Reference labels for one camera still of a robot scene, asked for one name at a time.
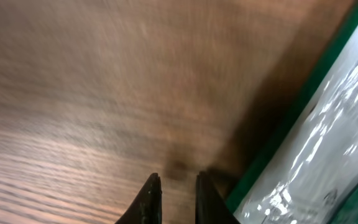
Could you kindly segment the green 3M gloves package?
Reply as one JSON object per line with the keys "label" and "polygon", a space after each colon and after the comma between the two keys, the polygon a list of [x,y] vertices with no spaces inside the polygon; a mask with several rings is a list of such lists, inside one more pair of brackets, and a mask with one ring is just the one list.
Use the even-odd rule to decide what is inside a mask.
{"label": "green 3M gloves package", "polygon": [[358,223],[358,3],[227,206],[240,223]]}

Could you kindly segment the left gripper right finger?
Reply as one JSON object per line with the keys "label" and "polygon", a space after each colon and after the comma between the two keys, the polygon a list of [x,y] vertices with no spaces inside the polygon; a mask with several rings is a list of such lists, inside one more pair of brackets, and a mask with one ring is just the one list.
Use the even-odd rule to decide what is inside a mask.
{"label": "left gripper right finger", "polygon": [[196,224],[240,224],[205,171],[196,178]]}

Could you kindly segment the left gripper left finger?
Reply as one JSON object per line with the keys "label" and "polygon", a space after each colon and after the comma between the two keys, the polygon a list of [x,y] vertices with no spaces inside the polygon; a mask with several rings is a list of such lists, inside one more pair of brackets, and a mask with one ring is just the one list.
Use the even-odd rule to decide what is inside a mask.
{"label": "left gripper left finger", "polygon": [[162,185],[160,176],[152,173],[135,199],[116,224],[161,224]]}

